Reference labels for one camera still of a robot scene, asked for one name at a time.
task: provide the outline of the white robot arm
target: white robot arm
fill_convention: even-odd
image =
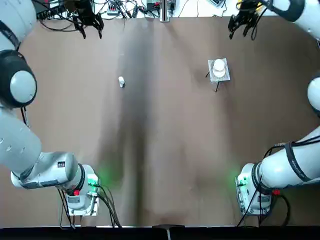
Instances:
[[[0,164],[11,171],[14,186],[55,186],[66,192],[73,213],[91,215],[99,200],[92,167],[78,163],[71,152],[42,152],[40,139],[13,112],[37,94],[35,75],[17,51],[35,23],[31,0],[0,0]]]
[[[320,0],[244,0],[242,4],[246,5],[229,22],[231,39],[239,26],[246,25],[244,36],[254,27],[250,23],[258,19],[255,11],[259,2],[320,40]],[[307,96],[320,117],[320,74],[311,80]],[[274,189],[320,182],[320,126],[298,142],[282,143],[274,148],[280,147],[283,149],[267,155],[261,162],[246,164],[236,177],[237,200],[244,216],[268,214]]]

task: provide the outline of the wire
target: wire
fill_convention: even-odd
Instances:
[[[186,1],[185,1],[185,3],[183,4],[182,10],[181,10],[181,12],[180,12],[180,14],[179,14],[178,18],[180,18],[180,15],[182,14],[182,11],[184,10],[185,5],[187,4],[187,2],[189,2],[189,0],[186,0]]]
[[[251,32],[251,40],[254,41],[256,39],[257,36],[257,31],[258,31],[258,23],[261,19],[261,17],[263,16],[263,14],[265,14],[265,12],[267,11],[267,8],[265,8],[262,13],[259,15],[258,19],[256,20],[252,32]]]
[[[43,4],[42,2],[40,2],[40,1],[38,1],[38,0],[32,0],[32,1],[35,2],[35,3],[37,3],[37,4],[39,4],[39,5],[41,5],[41,6],[43,6],[43,7],[45,7],[45,8],[48,9],[48,10],[51,10],[47,5]],[[62,19],[64,19],[64,20],[67,20],[67,21],[70,22],[70,23],[78,24],[78,22],[73,21],[73,20],[70,20],[69,18],[62,16],[62,15],[59,14],[59,13],[57,13],[56,15],[58,15],[60,18],[62,18]]]
[[[23,123],[24,123],[25,125],[27,125],[27,121],[26,121],[24,109],[23,109],[22,107],[20,107],[20,111],[21,111],[21,116],[22,116]]]
[[[68,218],[68,221],[70,223],[70,227],[73,228],[73,229],[76,229],[75,226],[71,222],[71,218],[70,218],[70,214],[69,214],[69,208],[68,208],[68,202],[67,202],[66,196],[65,196],[65,194],[63,193],[62,190],[59,190],[59,189],[57,189],[57,190],[58,190],[58,193],[60,195],[60,199],[62,201],[62,207],[63,207],[63,209],[65,211],[65,214],[66,214],[66,217]],[[62,222],[62,213],[61,213],[61,219],[60,219],[60,227],[61,227],[61,222]]]
[[[225,10],[223,10],[223,11],[222,11],[222,15],[221,15],[221,17],[223,17],[223,16],[224,16],[225,11],[227,11],[227,4],[226,4],[226,0],[224,0],[224,3],[223,3],[223,5],[221,6],[221,8],[223,8],[224,6],[225,6]]]
[[[278,197],[283,199],[285,204],[286,204],[286,216],[285,216],[285,219],[284,219],[283,223],[281,224],[281,227],[285,227],[285,226],[288,225],[289,220],[290,220],[291,206],[290,206],[290,203],[289,203],[288,199],[284,195],[278,195]]]
[[[254,194],[253,194],[253,196],[252,196],[252,198],[251,198],[251,200],[250,200],[250,203],[249,203],[249,205],[248,205],[248,208],[246,209],[246,211],[245,211],[244,215],[242,216],[241,220],[240,220],[240,221],[238,222],[238,224],[236,225],[237,227],[239,227],[240,224],[242,223],[242,221],[245,219],[245,217],[246,217],[246,215],[247,215],[247,213],[248,213],[248,211],[249,211],[249,208],[250,208],[250,206],[251,206],[251,204],[252,204],[252,202],[253,202],[253,200],[254,200],[254,198],[255,198],[255,195],[256,195],[256,193],[257,193],[257,191],[258,191],[258,188],[259,188],[259,186],[261,185],[261,179],[262,179],[262,175],[260,176],[259,184],[258,184],[258,186],[255,188]]]
[[[122,228],[121,224],[119,223],[119,221],[117,221],[116,217],[115,217],[115,214],[113,213],[113,211],[111,210],[111,207],[110,207],[110,204],[109,202],[104,198],[102,197],[100,194],[98,194],[98,198],[100,198],[104,204],[107,206],[107,208],[109,209],[109,214],[110,214],[110,217],[111,217],[111,224],[112,224],[112,221],[114,220],[115,224],[119,227],[119,228]]]
[[[198,9],[198,6],[199,6],[199,0],[196,2],[196,17],[199,17],[199,9]]]
[[[66,29],[68,29],[68,28],[71,27],[72,23],[71,23],[70,25],[68,25],[68,26],[66,26],[66,27],[64,27],[64,28],[60,28],[60,29],[59,29],[59,28],[52,28],[52,27],[49,27],[49,26],[45,25],[43,20],[40,20],[40,23],[41,23],[41,25],[44,26],[46,29],[49,29],[49,30],[55,31],[55,32],[75,32],[75,31],[77,31],[76,29],[66,30]]]
[[[105,189],[101,185],[98,185],[98,187],[102,189],[102,191],[103,191],[103,193],[105,195],[105,198],[107,199],[107,202],[111,203],[112,210],[113,210],[113,215],[114,215],[114,221],[117,223],[117,225],[120,225],[120,221],[119,221],[119,218],[118,218],[118,215],[117,215],[117,211],[116,211],[115,200],[114,200],[114,197],[113,197],[110,189],[107,186],[105,186],[106,189],[108,190],[109,194],[110,194],[111,199],[108,197]]]

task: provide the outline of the brown table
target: brown table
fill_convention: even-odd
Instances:
[[[43,151],[72,151],[92,165],[123,225],[236,224],[234,177],[243,165],[319,124],[307,98],[316,41],[277,17],[262,19],[255,41],[241,31],[229,40],[228,20],[106,21],[101,40],[92,27],[83,40],[37,25],[22,44],[38,81],[28,114]],[[223,57],[231,81],[214,93],[208,59]],[[9,176],[0,168],[2,227],[59,224],[54,188],[14,188]],[[283,192],[291,225],[320,224],[319,186]],[[285,213],[279,202],[265,224],[279,225]],[[105,206],[83,220],[109,223]]]

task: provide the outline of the green led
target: green led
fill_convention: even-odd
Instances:
[[[249,175],[248,174],[240,174],[238,176],[238,181],[241,185],[246,185],[248,183],[249,180]]]
[[[98,184],[98,177],[95,174],[88,174],[88,184],[90,186]]]

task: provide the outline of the metal pole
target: metal pole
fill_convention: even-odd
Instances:
[[[161,2],[160,22],[169,22],[168,0],[162,0],[162,2]]]

